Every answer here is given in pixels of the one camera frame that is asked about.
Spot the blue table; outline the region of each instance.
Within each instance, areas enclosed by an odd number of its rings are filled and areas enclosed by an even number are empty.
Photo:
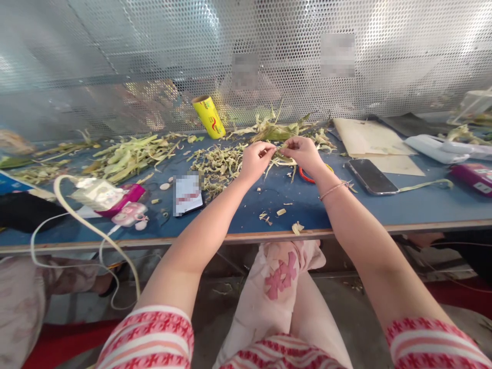
[[[134,228],[121,228],[112,238],[117,240],[123,248],[151,248],[170,244],[181,231],[194,219],[199,211],[191,212],[182,217],[172,217],[161,226],[164,219],[161,209],[165,208],[172,213],[172,190],[161,191],[158,186],[168,181],[174,175],[189,170],[191,161],[186,162],[182,155],[189,149],[208,148],[212,144],[230,145],[228,141],[212,141],[205,139],[191,146],[186,143],[184,149],[167,163],[162,163],[144,187],[150,192],[147,201],[150,222],[144,231]],[[80,152],[73,161],[71,174],[80,173],[80,167],[90,163],[90,157],[97,150]],[[343,165],[350,158],[335,154],[323,155],[323,160],[329,164],[335,173],[345,180],[356,181],[348,168]],[[398,187],[413,186],[422,182],[447,177],[447,166],[442,165],[423,155],[413,156],[415,163],[424,171],[426,177],[388,174],[388,178]],[[135,182],[150,174],[154,168],[143,171],[130,182]],[[275,167],[270,170],[268,177],[264,176],[255,183],[244,197],[234,216],[225,243],[254,243],[265,240],[286,239],[315,239],[327,238],[333,235],[330,220],[322,203],[318,200],[318,193],[314,184],[304,181],[298,174],[294,182],[287,177],[291,171],[289,167]],[[404,192],[393,196],[369,195],[358,183],[355,196],[379,219],[391,233],[407,233],[422,230],[451,230],[480,228],[492,225],[492,199],[483,197],[469,187],[453,180],[455,188],[443,189],[442,186],[430,186]],[[69,181],[64,184],[64,193],[69,195],[73,187]],[[160,199],[158,204],[151,204],[151,199]],[[276,212],[282,208],[287,213],[277,217]],[[269,226],[258,216],[263,212],[270,216],[272,225]],[[105,218],[95,218],[91,223],[108,232],[114,224]],[[305,230],[296,236],[291,226],[299,221]],[[14,230],[7,230],[0,234],[0,254],[26,253],[29,249],[30,235]],[[69,218],[60,225],[39,234],[36,239],[36,248],[40,252],[53,251],[88,251],[97,250],[101,239],[78,223]]]

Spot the wooden table edge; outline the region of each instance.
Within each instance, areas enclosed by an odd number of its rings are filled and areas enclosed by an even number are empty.
[[[438,232],[438,231],[457,231],[467,228],[485,228],[492,226],[492,219],[487,220],[467,220],[456,222],[438,223],[418,223],[418,224],[398,224],[387,225],[385,229],[390,234],[415,233],[415,232]],[[299,236],[292,231],[280,232],[254,232],[254,233],[233,233],[228,234],[224,244],[247,244],[272,241],[293,241],[306,239],[322,239],[334,237],[332,229],[304,230]],[[159,237],[134,240],[120,240],[118,245],[124,250],[153,249],[172,244],[175,237]],[[65,243],[39,243],[36,245],[36,254],[50,254],[63,251],[93,252],[99,249],[100,242],[65,242]],[[0,246],[0,255],[21,255],[29,253],[29,245],[8,245]]]

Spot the perforated metal sheet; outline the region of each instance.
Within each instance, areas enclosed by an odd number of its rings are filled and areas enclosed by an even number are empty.
[[[490,0],[4,0],[0,125],[31,140],[448,110],[492,84]]]

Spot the hand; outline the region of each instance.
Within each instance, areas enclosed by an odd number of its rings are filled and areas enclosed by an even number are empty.
[[[294,159],[310,176],[314,177],[327,169],[310,138],[294,136],[285,141],[285,144],[287,148],[280,149],[280,153]]]
[[[252,186],[267,168],[277,147],[268,142],[258,141],[245,148],[238,179],[244,179]]]

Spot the purple box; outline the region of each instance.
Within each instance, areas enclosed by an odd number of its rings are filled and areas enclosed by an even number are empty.
[[[451,175],[472,186],[481,195],[492,197],[492,169],[482,164],[459,164],[451,168]]]

